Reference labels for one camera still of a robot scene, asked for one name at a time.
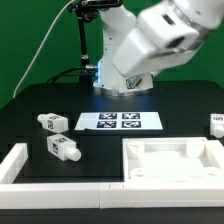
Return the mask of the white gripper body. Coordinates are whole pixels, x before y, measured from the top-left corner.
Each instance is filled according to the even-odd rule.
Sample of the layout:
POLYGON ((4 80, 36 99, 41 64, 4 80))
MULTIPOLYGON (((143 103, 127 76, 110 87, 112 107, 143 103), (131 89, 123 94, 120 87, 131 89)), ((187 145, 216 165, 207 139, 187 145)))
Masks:
POLYGON ((199 32, 182 21, 169 24, 140 19, 125 37, 113 58, 113 65, 123 78, 119 92, 144 91, 153 87, 152 77, 161 71, 185 64, 196 53, 192 48, 199 32), (128 89, 126 80, 141 78, 135 89, 128 89))

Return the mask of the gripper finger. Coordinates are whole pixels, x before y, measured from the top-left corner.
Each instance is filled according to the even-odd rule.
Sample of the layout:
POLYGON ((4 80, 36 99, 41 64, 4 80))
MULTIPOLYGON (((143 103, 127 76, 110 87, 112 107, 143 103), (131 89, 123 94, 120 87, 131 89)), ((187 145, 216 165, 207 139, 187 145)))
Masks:
POLYGON ((128 89, 135 89, 141 82, 141 78, 138 76, 130 77, 126 80, 126 86, 128 89))

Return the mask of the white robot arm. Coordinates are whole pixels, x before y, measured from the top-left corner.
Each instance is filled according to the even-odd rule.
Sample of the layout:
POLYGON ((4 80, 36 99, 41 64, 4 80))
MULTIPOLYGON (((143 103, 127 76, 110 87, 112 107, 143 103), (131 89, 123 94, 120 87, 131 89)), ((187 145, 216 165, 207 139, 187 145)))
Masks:
POLYGON ((125 7, 100 13, 103 57, 94 90, 135 95, 162 71, 190 61, 224 19, 224 0, 162 0, 134 15, 125 7))

